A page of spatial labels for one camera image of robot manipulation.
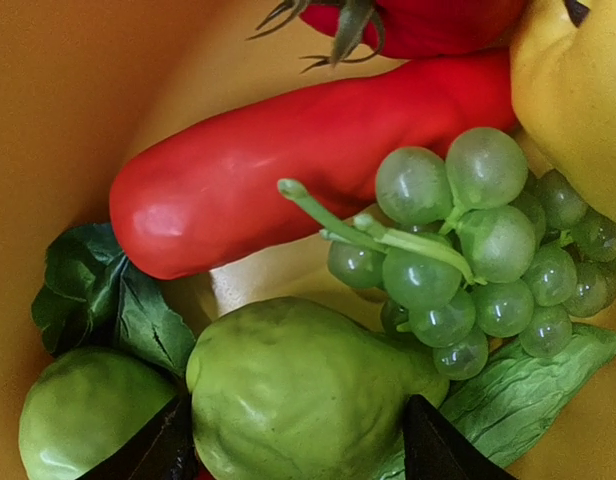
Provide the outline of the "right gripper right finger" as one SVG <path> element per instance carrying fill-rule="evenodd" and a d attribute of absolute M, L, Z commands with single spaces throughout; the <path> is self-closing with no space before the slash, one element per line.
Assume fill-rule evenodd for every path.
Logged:
<path fill-rule="evenodd" d="M 406 479 L 514 479 L 480 453 L 423 395 L 408 399 L 403 440 Z"/>

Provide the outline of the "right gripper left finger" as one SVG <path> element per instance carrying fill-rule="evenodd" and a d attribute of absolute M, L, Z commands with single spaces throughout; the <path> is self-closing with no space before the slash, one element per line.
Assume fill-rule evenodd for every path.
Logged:
<path fill-rule="evenodd" d="M 78 480 L 196 479 L 189 396 L 169 401 L 115 454 Z"/>

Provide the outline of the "light green chayote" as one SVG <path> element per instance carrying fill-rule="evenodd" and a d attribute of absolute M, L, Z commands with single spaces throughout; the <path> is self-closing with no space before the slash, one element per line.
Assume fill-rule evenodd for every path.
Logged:
<path fill-rule="evenodd" d="M 439 405 L 449 389 L 425 346 L 296 297 L 213 322 L 186 384 L 196 451 L 217 479 L 369 479 L 401 449 L 408 399 Z"/>

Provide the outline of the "yellow plastic basket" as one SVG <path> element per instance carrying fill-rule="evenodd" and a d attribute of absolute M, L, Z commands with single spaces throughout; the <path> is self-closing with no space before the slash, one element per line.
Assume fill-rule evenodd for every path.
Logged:
<path fill-rule="evenodd" d="M 300 22 L 245 41 L 277 1 L 0 1 L 0 479 L 27 479 L 24 397 L 50 357 L 30 319 L 47 245 L 106 219 L 124 161 L 208 116 L 278 93 L 379 73 L 375 59 L 300 74 L 330 41 Z M 314 299 L 379 328 L 377 295 L 331 278 L 318 236 L 194 278 L 164 296 L 200 330 L 277 295 Z M 591 323 L 616 329 L 616 303 Z M 511 467 L 521 479 L 616 479 L 616 358 Z"/>

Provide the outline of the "yellow bell pepper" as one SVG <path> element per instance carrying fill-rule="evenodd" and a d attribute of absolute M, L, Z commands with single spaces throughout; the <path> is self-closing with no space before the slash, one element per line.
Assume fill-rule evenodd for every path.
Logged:
<path fill-rule="evenodd" d="M 528 137 L 616 222 L 616 1 L 531 1 L 511 42 L 512 104 Z"/>

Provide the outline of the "red tomato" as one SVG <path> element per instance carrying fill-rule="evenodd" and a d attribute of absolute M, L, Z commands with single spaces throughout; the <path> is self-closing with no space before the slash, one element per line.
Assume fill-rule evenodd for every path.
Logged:
<path fill-rule="evenodd" d="M 519 0 L 346 0 L 280 2 L 256 27 L 255 39 L 299 19 L 332 38 L 314 68 L 354 64 L 376 56 L 410 60 L 480 51 L 517 23 Z"/>

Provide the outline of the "green bitter gourd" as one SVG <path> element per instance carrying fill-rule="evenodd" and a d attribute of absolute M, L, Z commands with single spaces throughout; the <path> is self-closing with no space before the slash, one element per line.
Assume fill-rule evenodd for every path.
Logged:
<path fill-rule="evenodd" d="M 585 323 L 574 324 L 571 341 L 552 358 L 532 357 L 513 341 L 477 376 L 452 386 L 436 409 L 488 460 L 507 471 L 615 356 L 616 332 Z M 406 479 L 404 460 L 403 447 L 375 478 Z"/>

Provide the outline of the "green apple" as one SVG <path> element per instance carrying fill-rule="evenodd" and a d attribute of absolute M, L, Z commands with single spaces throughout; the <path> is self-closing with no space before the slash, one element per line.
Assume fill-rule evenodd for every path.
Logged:
<path fill-rule="evenodd" d="M 116 453 L 176 395 L 141 361 L 105 348 L 72 350 L 29 390 L 19 451 L 30 479 L 76 479 Z"/>

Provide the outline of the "dark green fabric leaf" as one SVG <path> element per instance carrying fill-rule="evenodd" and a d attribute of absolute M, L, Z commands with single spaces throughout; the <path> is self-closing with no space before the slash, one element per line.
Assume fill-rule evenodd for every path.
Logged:
<path fill-rule="evenodd" d="M 130 262 L 108 223 L 71 228 L 48 246 L 31 315 L 54 357 L 104 346 L 179 378 L 196 342 L 157 281 Z"/>

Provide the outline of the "green grape bunch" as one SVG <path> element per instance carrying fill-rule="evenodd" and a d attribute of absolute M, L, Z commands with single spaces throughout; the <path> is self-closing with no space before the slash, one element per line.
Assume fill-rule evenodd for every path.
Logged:
<path fill-rule="evenodd" d="M 413 335 L 452 380 L 483 369 L 492 338 L 553 356 L 573 319 L 616 298 L 616 223 L 561 173 L 535 177 L 521 147 L 493 128 L 460 134 L 445 156 L 421 147 L 387 155 L 375 178 L 378 216 L 345 223 L 299 181 L 277 188 L 321 225 L 330 273 L 383 289 L 386 331 Z"/>

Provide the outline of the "red chili pepper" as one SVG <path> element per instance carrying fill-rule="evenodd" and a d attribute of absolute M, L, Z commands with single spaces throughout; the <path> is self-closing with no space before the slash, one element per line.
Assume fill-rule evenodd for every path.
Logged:
<path fill-rule="evenodd" d="M 204 273 L 316 231 L 279 194 L 280 179 L 346 218 L 373 202 L 375 172 L 393 150 L 444 155 L 468 129 L 515 121 L 506 49 L 413 60 L 219 114 L 157 143 L 114 179 L 110 222 L 144 273 Z"/>

